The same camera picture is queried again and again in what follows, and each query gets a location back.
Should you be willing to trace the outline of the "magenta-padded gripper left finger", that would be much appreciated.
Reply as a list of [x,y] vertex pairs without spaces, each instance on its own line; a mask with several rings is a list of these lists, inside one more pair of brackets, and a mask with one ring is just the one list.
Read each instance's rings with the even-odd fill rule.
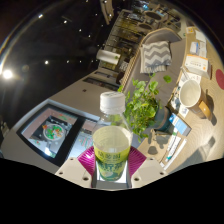
[[97,180],[94,148],[88,148],[78,157],[68,158],[55,175],[84,188],[94,187]]

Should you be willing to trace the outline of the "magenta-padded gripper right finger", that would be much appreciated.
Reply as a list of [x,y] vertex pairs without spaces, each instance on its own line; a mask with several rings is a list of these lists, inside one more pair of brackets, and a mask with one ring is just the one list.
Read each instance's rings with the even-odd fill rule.
[[140,188],[167,176],[167,172],[154,158],[143,155],[132,147],[127,162],[127,183],[130,188]]

